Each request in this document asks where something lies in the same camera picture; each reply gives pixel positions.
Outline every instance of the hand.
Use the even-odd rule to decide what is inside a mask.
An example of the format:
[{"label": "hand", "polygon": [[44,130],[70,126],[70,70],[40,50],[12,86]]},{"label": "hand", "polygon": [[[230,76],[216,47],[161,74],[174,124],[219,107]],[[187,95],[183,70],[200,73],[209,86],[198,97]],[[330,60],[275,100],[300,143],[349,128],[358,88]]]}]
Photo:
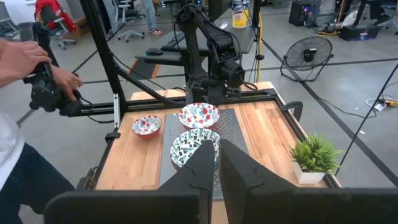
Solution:
[{"label": "hand", "polygon": [[51,63],[47,52],[33,41],[8,42],[2,51],[0,61],[12,71],[14,80],[30,75],[40,62]]},{"label": "hand", "polygon": [[73,91],[82,86],[82,80],[65,69],[56,66],[51,66],[51,69],[55,83],[63,89],[70,100],[77,100]]}]

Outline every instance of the fan grille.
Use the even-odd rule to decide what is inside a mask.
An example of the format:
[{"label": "fan grille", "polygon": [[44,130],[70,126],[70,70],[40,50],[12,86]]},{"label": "fan grille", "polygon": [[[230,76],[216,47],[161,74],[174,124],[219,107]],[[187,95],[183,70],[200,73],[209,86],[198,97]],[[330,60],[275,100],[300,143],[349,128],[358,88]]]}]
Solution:
[{"label": "fan grille", "polygon": [[[311,55],[312,60],[305,60],[304,51],[316,49]],[[307,37],[296,42],[286,53],[286,65],[297,71],[307,71],[324,64],[333,47],[328,39],[323,37]]]}]

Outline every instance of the cleaning bottle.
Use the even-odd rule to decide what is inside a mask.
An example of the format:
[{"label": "cleaning bottle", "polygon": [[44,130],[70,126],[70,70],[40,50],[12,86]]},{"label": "cleaning bottle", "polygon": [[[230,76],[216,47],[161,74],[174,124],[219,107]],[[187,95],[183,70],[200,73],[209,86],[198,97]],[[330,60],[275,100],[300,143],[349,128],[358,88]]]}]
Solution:
[{"label": "cleaning bottle", "polygon": [[234,0],[232,26],[243,29],[248,26],[249,0]]}]

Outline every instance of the perforated metal plate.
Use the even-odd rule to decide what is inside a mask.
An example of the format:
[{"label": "perforated metal plate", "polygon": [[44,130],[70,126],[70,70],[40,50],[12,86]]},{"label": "perforated metal plate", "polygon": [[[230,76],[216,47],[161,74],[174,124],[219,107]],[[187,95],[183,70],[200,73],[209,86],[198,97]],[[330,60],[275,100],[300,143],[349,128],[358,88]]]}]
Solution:
[{"label": "perforated metal plate", "polygon": [[[214,129],[222,139],[227,139],[232,142],[235,146],[238,146],[246,154],[249,154],[248,147],[244,141],[244,137],[239,126],[238,119],[234,109],[220,110],[220,119]],[[169,180],[177,170],[172,164],[170,158],[170,147],[175,138],[180,134],[187,131],[180,121],[178,120],[178,114],[167,114],[165,120],[165,131],[163,140],[163,151],[162,151],[162,163],[160,165],[160,177],[159,186]],[[213,200],[222,200],[223,193],[221,191],[220,177],[218,174],[218,166],[214,171],[214,182],[213,182]]]}]

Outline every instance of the jeans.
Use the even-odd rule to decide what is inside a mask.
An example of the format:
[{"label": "jeans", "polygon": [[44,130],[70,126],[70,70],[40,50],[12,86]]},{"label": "jeans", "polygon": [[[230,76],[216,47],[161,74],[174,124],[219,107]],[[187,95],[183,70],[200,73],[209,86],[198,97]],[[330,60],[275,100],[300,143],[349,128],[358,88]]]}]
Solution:
[{"label": "jeans", "polygon": [[141,0],[147,9],[147,27],[148,30],[157,29],[155,7],[152,0]]},{"label": "jeans", "polygon": [[16,166],[0,191],[0,223],[22,224],[18,216],[21,204],[43,214],[47,202],[74,189],[62,174],[25,143]]}]

